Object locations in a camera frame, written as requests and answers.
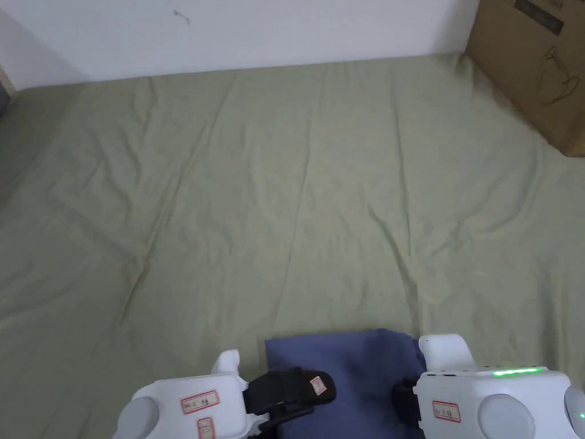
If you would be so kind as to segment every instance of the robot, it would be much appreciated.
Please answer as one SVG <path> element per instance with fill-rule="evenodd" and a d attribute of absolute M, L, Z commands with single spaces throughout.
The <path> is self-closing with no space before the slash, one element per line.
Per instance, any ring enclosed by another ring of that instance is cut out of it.
<path fill-rule="evenodd" d="M 395 386 L 398 418 L 426 439 L 585 439 L 585 393 L 544 366 L 479 368 L 455 334 L 419 339 L 427 371 Z M 269 372 L 247 383 L 239 354 L 223 352 L 212 374 L 160 380 L 132 397 L 113 439 L 277 437 L 277 427 L 332 402 L 321 371 Z"/>
<path fill-rule="evenodd" d="M 585 393 L 546 367 L 479 368 L 455 334 L 419 339 L 427 372 L 393 389 L 426 439 L 585 439 Z"/>
<path fill-rule="evenodd" d="M 276 439 L 277 427 L 335 399 L 325 372 L 269 372 L 247 383 L 237 350 L 221 353 L 211 375 L 165 379 L 124 407 L 112 439 Z"/>

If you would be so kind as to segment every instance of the wrinkled fabric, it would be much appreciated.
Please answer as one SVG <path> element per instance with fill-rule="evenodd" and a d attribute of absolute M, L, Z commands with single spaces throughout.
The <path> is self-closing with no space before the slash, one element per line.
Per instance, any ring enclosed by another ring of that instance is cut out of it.
<path fill-rule="evenodd" d="M 266 361 L 271 371 L 324 371 L 335 383 L 335 400 L 282 424 L 279 439 L 425 438 L 400 423 L 391 398 L 395 385 L 426 371 L 418 340 L 386 329 L 277 338 L 266 341 Z"/>
<path fill-rule="evenodd" d="M 585 377 L 585 162 L 465 56 L 17 93 L 0 119 L 0 437 L 103 439 L 264 341 L 458 332 Z"/>

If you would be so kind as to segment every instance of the white wall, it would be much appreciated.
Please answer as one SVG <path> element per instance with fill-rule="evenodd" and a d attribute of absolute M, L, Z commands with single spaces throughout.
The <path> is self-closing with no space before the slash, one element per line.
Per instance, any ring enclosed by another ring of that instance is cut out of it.
<path fill-rule="evenodd" d="M 452 52 L 478 1 L 0 0 L 0 64 L 22 89 Z"/>

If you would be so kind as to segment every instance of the white sticker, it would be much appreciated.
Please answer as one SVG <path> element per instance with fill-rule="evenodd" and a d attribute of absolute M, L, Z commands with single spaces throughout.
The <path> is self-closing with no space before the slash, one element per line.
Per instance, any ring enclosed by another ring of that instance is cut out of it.
<path fill-rule="evenodd" d="M 199 439 L 215 439 L 214 420 L 211 418 L 203 418 L 197 421 L 197 429 L 199 430 Z"/>
<path fill-rule="evenodd" d="M 443 401 L 433 401 L 433 411 L 437 419 L 451 422 L 461 422 L 459 406 L 455 403 L 446 403 Z"/>
<path fill-rule="evenodd" d="M 216 406 L 217 404 L 219 404 L 219 397 L 215 390 L 200 393 L 181 400 L 181 408 L 185 414 L 207 409 Z"/>
<path fill-rule="evenodd" d="M 325 387 L 325 385 L 323 384 L 323 380 L 318 376 L 314 377 L 310 381 L 310 383 L 311 386 L 313 386 L 313 390 L 315 391 L 317 396 L 319 396 L 321 393 L 327 390 L 327 387 Z"/>

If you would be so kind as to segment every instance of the green bedsheet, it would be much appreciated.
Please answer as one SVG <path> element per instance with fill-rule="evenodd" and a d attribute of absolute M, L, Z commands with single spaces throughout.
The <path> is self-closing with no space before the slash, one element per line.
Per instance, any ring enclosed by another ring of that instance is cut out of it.
<path fill-rule="evenodd" d="M 266 338 L 458 332 L 585 378 L 585 162 L 459 55 L 17 94 L 0 119 L 0 437 L 103 439 Z"/>

